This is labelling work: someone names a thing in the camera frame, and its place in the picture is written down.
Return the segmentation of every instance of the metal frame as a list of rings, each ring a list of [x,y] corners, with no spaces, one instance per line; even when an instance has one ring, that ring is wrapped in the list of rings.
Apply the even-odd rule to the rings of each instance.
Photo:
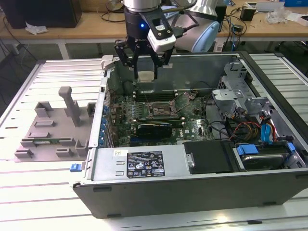
[[[99,53],[102,52],[100,43],[114,43],[123,38],[55,38],[55,39],[20,39],[23,44],[57,44],[63,59],[71,59],[67,45],[70,43],[97,43]],[[215,39],[214,52],[221,52],[227,37],[217,37]],[[267,51],[270,50],[274,41],[304,41],[307,37],[241,37],[241,41],[247,42],[270,42]],[[14,39],[3,39],[4,44],[16,44]]]

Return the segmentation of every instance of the floor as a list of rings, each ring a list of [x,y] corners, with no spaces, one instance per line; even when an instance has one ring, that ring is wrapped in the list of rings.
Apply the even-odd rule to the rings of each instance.
[[[267,45],[267,42],[246,42],[238,48],[238,51],[264,53]],[[271,50],[267,52],[275,52],[274,47],[277,45],[278,42],[275,42]],[[0,63],[0,115],[5,111],[36,63],[21,45],[18,48],[19,55],[13,56],[7,53],[7,57]],[[115,54],[113,44],[102,44],[102,49],[104,54]],[[62,59],[57,45],[30,45],[28,50],[38,60]],[[96,44],[70,44],[69,50],[74,59],[100,58],[102,56]],[[230,50],[231,45],[227,45],[225,51]],[[286,42],[280,47],[280,52],[285,57],[304,74],[308,74],[308,55],[304,54],[304,50],[307,49],[295,42]]]

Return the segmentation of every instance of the connector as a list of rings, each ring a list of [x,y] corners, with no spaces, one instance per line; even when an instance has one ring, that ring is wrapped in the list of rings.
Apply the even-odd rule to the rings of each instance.
[[[179,26],[172,28],[172,30],[173,30],[173,34],[176,39],[181,38],[186,32],[184,28],[179,27]]]

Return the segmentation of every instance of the table leg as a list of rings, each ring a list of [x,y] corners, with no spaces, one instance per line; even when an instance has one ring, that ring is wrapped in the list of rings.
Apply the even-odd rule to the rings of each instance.
[[[63,59],[71,59],[68,49],[67,49],[67,45],[65,43],[58,43],[61,55]]]
[[[19,50],[17,49],[18,44],[7,44],[8,48],[14,55],[19,55]]]
[[[271,52],[271,47],[273,46],[274,42],[269,42],[268,47],[266,48],[265,52]]]
[[[102,45],[100,43],[96,43],[97,49],[98,49],[98,54],[103,55],[103,49]]]
[[[224,40],[220,40],[220,39],[216,40],[213,51],[222,52],[223,45],[224,45]]]

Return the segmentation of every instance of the black plastic cover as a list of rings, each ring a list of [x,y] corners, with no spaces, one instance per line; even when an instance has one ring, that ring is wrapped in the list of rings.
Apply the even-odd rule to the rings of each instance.
[[[238,172],[232,148],[228,141],[193,141],[184,143],[186,154],[193,156],[192,174]]]

